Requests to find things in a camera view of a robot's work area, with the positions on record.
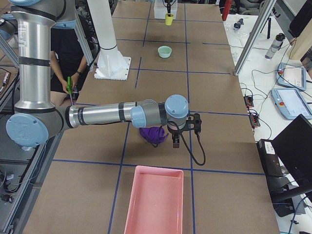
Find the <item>person's arm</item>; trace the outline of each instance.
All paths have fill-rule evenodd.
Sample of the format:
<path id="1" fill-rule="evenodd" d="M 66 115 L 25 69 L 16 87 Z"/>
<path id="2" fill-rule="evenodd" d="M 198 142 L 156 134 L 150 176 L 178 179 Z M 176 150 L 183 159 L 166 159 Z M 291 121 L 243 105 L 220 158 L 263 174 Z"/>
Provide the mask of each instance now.
<path id="1" fill-rule="evenodd" d="M 83 73 L 84 70 L 86 70 L 86 68 L 87 68 L 87 59 L 85 56 L 83 56 L 77 71 L 80 73 Z M 73 83 L 72 88 L 74 88 L 78 83 L 78 79 L 80 75 L 76 72 L 71 77 L 72 77 L 72 83 Z"/>
<path id="2" fill-rule="evenodd" d="M 50 52 L 51 55 L 51 68 L 54 72 L 54 74 L 57 76 L 58 80 L 61 82 L 63 91 L 68 93 L 67 91 L 67 81 L 64 80 L 62 70 L 60 69 L 59 62 L 57 59 L 57 56 L 55 55 L 55 51 Z"/>

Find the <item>purple cloth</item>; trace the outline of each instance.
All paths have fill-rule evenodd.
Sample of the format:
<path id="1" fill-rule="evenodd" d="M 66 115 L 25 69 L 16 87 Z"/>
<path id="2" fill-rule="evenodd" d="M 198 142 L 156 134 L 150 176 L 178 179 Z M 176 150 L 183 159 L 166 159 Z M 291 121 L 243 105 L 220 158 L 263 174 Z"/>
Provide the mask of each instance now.
<path id="1" fill-rule="evenodd" d="M 167 135 L 164 136 L 165 130 L 162 127 L 140 128 L 139 132 L 141 136 L 149 143 L 159 144 L 165 141 Z"/>

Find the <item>white table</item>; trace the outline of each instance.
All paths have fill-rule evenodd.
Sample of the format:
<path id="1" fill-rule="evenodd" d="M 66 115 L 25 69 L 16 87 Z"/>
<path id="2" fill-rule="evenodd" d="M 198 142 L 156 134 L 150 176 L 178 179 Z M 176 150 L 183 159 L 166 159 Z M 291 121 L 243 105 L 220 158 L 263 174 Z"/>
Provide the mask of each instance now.
<path id="1" fill-rule="evenodd" d="M 235 31 L 233 28 L 233 25 L 240 18 L 244 19 L 244 25 L 242 25 L 239 30 Z M 231 51 L 232 51 L 232 56 L 233 56 L 233 60 L 235 64 L 237 63 L 238 58 L 243 49 L 236 48 L 234 46 L 244 47 L 248 39 L 249 33 L 251 32 L 254 26 L 256 19 L 257 19 L 257 16 L 228 15 L 227 20 L 224 22 L 224 27 L 226 29 L 229 44 L 233 46 L 231 47 Z M 302 65 L 302 63 L 298 60 L 289 60 L 286 50 L 290 50 L 291 47 L 286 46 L 289 44 L 287 39 L 284 41 L 284 44 L 282 45 L 283 48 L 280 49 L 278 52 L 276 52 L 276 54 L 274 55 L 272 59 L 270 60 L 265 59 L 264 56 L 267 52 L 267 49 L 271 46 L 275 36 L 279 33 L 282 33 L 282 29 L 278 25 L 275 18 L 272 18 L 270 39 L 267 39 L 267 30 L 268 30 L 268 24 L 266 24 L 262 33 L 257 37 L 257 40 L 253 46 L 254 49 L 251 51 L 241 73 L 238 76 L 239 82 L 241 82 L 241 87 L 250 89 L 253 92 L 253 95 L 256 95 L 253 97 L 254 99 L 253 109 L 255 109 L 258 113 L 260 112 L 260 118 L 264 122 L 266 122 L 272 130 L 272 134 L 271 134 L 269 127 L 261 121 L 260 122 L 261 126 L 256 128 L 254 132 L 255 141 L 259 141 L 262 138 L 267 139 L 269 138 L 270 134 L 271 134 L 270 139 L 274 139 L 291 122 L 291 120 L 286 120 L 285 118 L 283 118 L 280 111 L 275 106 L 274 101 L 272 100 L 270 90 L 272 88 L 283 88 L 283 87 L 276 84 L 275 72 L 271 72 L 271 71 L 276 70 L 281 61 L 287 62 L 289 64 L 293 64 L 296 66 Z M 253 77 L 254 77 L 254 81 L 253 81 L 252 70 L 259 70 L 264 73 L 267 73 L 267 72 L 271 72 L 271 73 L 263 74 L 257 71 L 253 71 Z M 264 98 L 262 97 L 265 95 L 261 93 L 259 90 L 255 89 L 254 83 L 255 83 L 256 88 L 260 89 L 265 94 L 268 94 L 268 98 L 265 101 L 264 101 Z M 307 83 L 306 92 L 312 95 L 312 84 Z M 245 90 L 245 89 L 242 89 L 242 93 L 243 95 L 245 93 L 246 95 L 251 94 L 249 90 Z M 304 93 L 301 93 L 301 94 L 303 95 L 303 97 L 305 98 L 307 102 L 312 102 L 311 97 L 307 96 Z M 308 208 L 306 208 L 306 212 L 307 214 L 305 215 L 296 216 L 295 220 L 298 221 L 299 224 L 297 225 L 293 224 L 292 232 L 291 232 L 292 234 L 298 234 L 299 231 L 306 231 L 306 232 L 312 233 L 312 212 Z M 280 218 L 276 215 L 281 233 L 288 233 L 290 220 L 292 219 L 292 217 L 293 217 L 292 214 L 283 218 Z"/>

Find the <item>black computer monitor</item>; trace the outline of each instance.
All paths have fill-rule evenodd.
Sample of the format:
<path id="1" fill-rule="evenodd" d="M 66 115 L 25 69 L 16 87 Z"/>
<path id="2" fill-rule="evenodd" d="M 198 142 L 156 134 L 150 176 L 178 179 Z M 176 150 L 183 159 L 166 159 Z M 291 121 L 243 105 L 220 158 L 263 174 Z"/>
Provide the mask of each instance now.
<path id="1" fill-rule="evenodd" d="M 272 146 L 299 187 L 274 196 L 282 200 L 305 193 L 312 200 L 312 124 L 303 115 L 294 119 L 275 139 Z"/>

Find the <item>pink plastic bin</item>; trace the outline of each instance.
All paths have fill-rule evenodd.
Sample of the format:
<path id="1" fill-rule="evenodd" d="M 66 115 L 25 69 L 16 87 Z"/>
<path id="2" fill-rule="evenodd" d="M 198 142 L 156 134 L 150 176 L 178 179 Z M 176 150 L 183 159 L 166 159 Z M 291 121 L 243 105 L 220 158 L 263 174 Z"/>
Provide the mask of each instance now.
<path id="1" fill-rule="evenodd" d="M 137 166 L 124 234 L 182 234 L 183 171 Z"/>

